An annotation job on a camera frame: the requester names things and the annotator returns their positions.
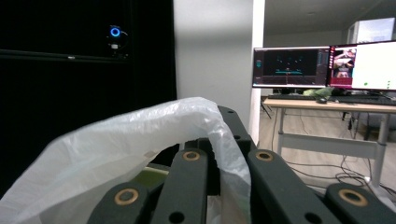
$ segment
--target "monitor screen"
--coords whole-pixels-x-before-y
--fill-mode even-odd
[[[253,88],[325,88],[330,47],[255,48]]]
[[[396,41],[331,46],[329,86],[347,90],[396,91]]]

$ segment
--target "white desk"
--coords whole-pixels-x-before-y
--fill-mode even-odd
[[[371,186],[377,197],[384,203],[389,204],[388,197],[383,199],[383,193],[380,189],[380,178],[382,166],[384,163],[384,156],[387,144],[387,137],[389,131],[389,117],[390,114],[396,113],[396,106],[387,105],[347,105],[328,102],[325,105],[318,104],[315,101],[304,100],[276,100],[266,99],[265,105],[273,108],[281,109],[281,116],[279,122],[279,138],[277,145],[277,153],[281,155],[282,147],[298,148],[301,150],[309,150],[316,152],[331,153],[337,155],[346,155],[360,158],[367,158],[375,160],[373,168],[373,176]],[[288,108],[292,109],[317,109],[317,110],[332,110],[332,111],[350,111],[350,112],[375,112],[383,114],[381,120],[381,127],[379,136],[376,142],[361,141],[353,139],[340,139],[321,137],[313,135],[303,135],[296,133],[284,133],[283,121],[285,111]]]

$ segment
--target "white plastic bag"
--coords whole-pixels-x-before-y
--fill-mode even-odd
[[[0,223],[86,223],[109,189],[134,178],[161,150],[200,137],[209,138],[220,169],[221,223],[249,223],[248,165],[217,105],[200,97],[116,116],[55,139],[0,201]]]

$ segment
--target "black panel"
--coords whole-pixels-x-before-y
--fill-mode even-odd
[[[177,98],[172,0],[4,0],[0,30],[0,197],[54,138]]]

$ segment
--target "keyboard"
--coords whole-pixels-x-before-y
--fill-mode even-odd
[[[317,98],[315,98],[315,96],[289,95],[289,94],[268,95],[267,98],[274,99],[274,100],[309,100],[309,101],[317,100]]]
[[[328,101],[345,104],[396,105],[396,101],[382,96],[331,96]]]

